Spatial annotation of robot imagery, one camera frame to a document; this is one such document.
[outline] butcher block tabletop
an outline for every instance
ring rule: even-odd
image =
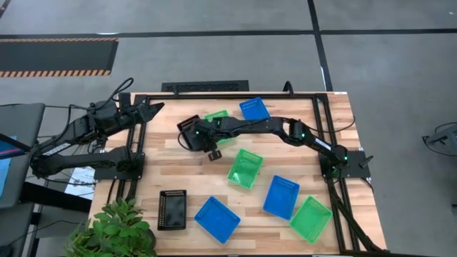
[[[159,96],[166,93],[149,94]],[[255,92],[249,92],[249,94],[256,96]],[[136,204],[145,210],[144,219],[149,222],[157,237],[156,252],[159,255],[338,253],[333,219],[328,222],[320,238],[312,245],[289,226],[289,221],[262,209],[274,175],[300,185],[294,214],[308,196],[313,196],[331,209],[317,152],[306,146],[290,146],[272,134],[240,135],[220,145],[222,158],[212,162],[209,161],[207,153],[190,152],[179,146],[177,141],[179,131],[176,127],[179,122],[196,114],[204,118],[207,114],[221,110],[227,110],[229,116],[243,119],[239,104],[245,100],[247,99],[151,101],[151,103],[163,101],[165,106],[147,124],[144,142],[146,163],[143,177],[139,180],[136,190]],[[348,95],[328,93],[328,100],[335,129],[350,125],[353,121],[353,113]],[[264,99],[263,102],[271,116],[301,119],[308,126],[316,127],[310,99]],[[320,110],[324,129],[327,129],[323,107]],[[139,126],[136,128],[134,143],[137,140],[135,138],[138,138],[138,130]],[[125,146],[127,133],[128,131],[122,131],[112,136],[107,142],[106,150]],[[355,124],[344,131],[337,132],[336,138],[339,144],[349,150],[361,147]],[[227,179],[230,167],[241,148],[263,157],[263,166],[250,190]],[[354,218],[376,245],[385,248],[386,243],[373,192],[359,178],[346,179],[346,183]],[[110,185],[111,181],[97,183],[90,216],[101,211],[106,203]],[[129,183],[126,183],[125,194],[128,188]],[[186,229],[157,231],[159,192],[175,189],[187,190]],[[116,190],[117,182],[111,199],[115,198]],[[194,216],[210,196],[220,200],[241,219],[225,244],[219,243],[194,220]],[[347,223],[342,216],[341,220],[346,247],[351,248]]]

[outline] blue tray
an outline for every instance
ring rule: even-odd
[[[245,120],[270,118],[270,114],[266,110],[262,98],[260,97],[241,103],[240,108]]]
[[[263,210],[290,220],[299,191],[300,185],[297,183],[274,176],[263,204]]]
[[[227,242],[241,221],[235,213],[213,196],[206,201],[194,218],[221,243]]]

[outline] concrete floor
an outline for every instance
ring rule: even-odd
[[[316,0],[321,29],[457,28],[454,0]],[[311,29],[305,0],[12,0],[0,34],[72,34],[224,29]],[[388,248],[457,256],[457,160],[428,151],[421,136],[456,121],[457,34],[323,36],[335,91],[349,93],[370,163]],[[313,36],[121,39],[107,77],[0,79],[0,104],[87,105],[125,78],[132,91],[161,82],[248,79],[252,91],[323,91]],[[61,131],[66,111],[47,109],[40,134]],[[46,211],[46,223],[60,219]],[[73,213],[72,221],[84,219]],[[51,227],[38,256],[70,228]]]

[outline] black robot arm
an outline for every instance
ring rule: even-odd
[[[164,103],[145,103],[118,108],[114,101],[91,104],[86,115],[71,122],[58,136],[32,148],[30,166],[38,177],[54,175],[65,168],[91,166],[92,168],[116,167],[117,171],[128,171],[136,165],[135,160],[142,153],[133,153],[122,146],[108,153],[62,156],[60,151],[73,146],[106,140],[124,129],[150,121],[164,106]]]
[[[288,124],[288,133],[284,130]],[[307,146],[322,153],[332,166],[346,165],[347,149],[343,146],[332,146],[322,138],[314,136],[309,127],[296,119],[271,117],[268,119],[243,121],[234,117],[213,118],[211,122],[193,116],[178,124],[184,141],[191,151],[211,152],[211,161],[221,158],[216,143],[221,139],[237,137],[245,133],[272,133],[284,143],[292,146]]]

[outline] hazard stripe mat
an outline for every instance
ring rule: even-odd
[[[0,77],[107,76],[119,39],[2,39]]]

